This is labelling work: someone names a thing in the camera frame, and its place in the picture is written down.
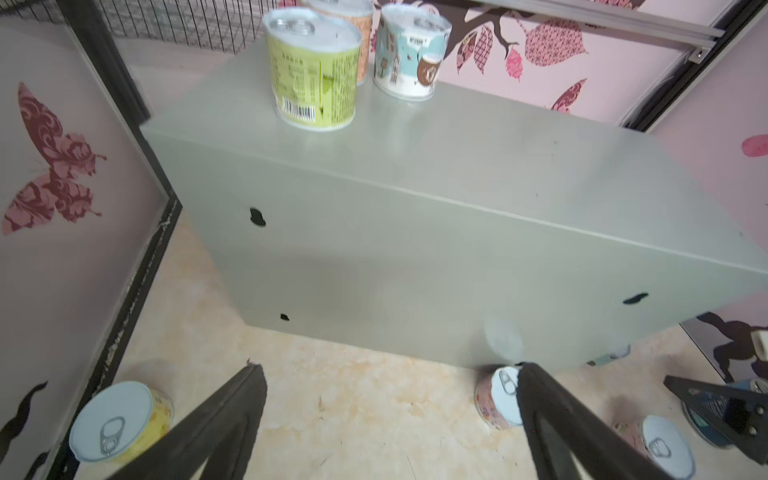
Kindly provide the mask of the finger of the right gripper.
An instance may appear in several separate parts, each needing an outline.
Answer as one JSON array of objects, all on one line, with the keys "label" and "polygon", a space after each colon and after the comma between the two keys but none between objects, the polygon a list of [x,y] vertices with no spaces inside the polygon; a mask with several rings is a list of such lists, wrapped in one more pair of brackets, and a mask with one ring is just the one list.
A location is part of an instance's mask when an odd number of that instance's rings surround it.
[{"label": "finger of the right gripper", "polygon": [[666,376],[664,386],[747,458],[767,464],[767,393]]}]

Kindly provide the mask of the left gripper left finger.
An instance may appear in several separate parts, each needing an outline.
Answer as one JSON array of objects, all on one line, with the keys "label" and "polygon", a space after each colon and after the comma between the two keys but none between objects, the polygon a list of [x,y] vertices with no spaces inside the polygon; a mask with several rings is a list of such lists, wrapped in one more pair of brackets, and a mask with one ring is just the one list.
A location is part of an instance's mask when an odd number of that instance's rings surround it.
[{"label": "left gripper left finger", "polygon": [[249,363],[114,479],[242,479],[267,400],[260,365]]}]

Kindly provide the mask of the green label can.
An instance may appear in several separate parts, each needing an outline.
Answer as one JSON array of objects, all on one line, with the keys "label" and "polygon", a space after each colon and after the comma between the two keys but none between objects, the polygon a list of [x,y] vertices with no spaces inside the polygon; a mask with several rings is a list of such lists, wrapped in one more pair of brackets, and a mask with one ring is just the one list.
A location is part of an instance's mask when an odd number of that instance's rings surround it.
[{"label": "green label can", "polygon": [[304,7],[263,18],[277,114],[309,131],[334,131],[355,116],[362,36],[346,20]]}]

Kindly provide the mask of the teal label coconut can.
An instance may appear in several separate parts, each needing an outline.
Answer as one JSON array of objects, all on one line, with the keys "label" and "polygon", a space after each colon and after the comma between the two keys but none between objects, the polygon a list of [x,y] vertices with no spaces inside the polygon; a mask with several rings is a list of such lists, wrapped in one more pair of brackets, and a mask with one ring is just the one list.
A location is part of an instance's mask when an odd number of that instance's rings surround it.
[{"label": "teal label coconut can", "polygon": [[408,101],[432,97],[446,54],[452,24],[409,4],[380,10],[373,80],[385,93]]}]

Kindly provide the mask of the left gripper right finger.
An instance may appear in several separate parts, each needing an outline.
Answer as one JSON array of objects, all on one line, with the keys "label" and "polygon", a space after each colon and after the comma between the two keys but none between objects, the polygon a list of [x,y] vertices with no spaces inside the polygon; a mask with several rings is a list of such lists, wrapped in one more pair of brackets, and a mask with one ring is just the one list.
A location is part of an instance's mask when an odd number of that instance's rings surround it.
[{"label": "left gripper right finger", "polygon": [[549,373],[525,363],[517,400],[540,479],[667,479]]}]

